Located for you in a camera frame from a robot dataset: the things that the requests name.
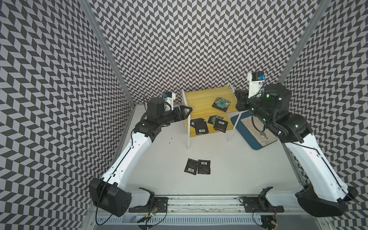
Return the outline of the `green label tea bag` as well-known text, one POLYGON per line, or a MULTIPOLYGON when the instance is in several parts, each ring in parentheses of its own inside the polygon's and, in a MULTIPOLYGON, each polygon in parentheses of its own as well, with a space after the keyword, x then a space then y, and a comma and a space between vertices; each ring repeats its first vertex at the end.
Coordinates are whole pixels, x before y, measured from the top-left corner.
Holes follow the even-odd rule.
POLYGON ((231 105, 231 101, 224 99, 222 97, 217 97, 212 105, 213 108, 218 109, 223 112, 227 112, 231 105))

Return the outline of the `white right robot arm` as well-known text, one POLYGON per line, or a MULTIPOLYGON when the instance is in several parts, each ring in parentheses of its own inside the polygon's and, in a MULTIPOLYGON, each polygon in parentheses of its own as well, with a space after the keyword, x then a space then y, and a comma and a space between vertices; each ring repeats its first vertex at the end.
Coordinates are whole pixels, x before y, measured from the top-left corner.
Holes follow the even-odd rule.
POLYGON ((262 209, 289 206, 302 208, 314 217, 342 216, 357 189, 337 175, 306 119, 289 111, 292 92, 281 83, 257 86, 255 90, 236 90, 236 109, 248 111, 264 128, 288 148, 307 174, 310 183, 293 189, 267 187, 258 196, 262 209))

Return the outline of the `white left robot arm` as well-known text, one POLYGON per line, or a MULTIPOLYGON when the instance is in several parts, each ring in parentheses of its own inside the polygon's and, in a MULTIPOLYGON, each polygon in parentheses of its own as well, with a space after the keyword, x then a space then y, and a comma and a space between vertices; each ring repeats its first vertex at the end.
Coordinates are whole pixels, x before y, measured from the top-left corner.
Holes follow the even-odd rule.
POLYGON ((90 181, 89 192, 97 208, 120 217, 130 208, 152 206, 154 192, 141 187, 129 192, 125 188, 139 159, 162 128, 189 118, 193 109, 184 105, 175 107, 172 101, 169 97, 150 99, 147 111, 132 130, 128 145, 101 178, 90 181))

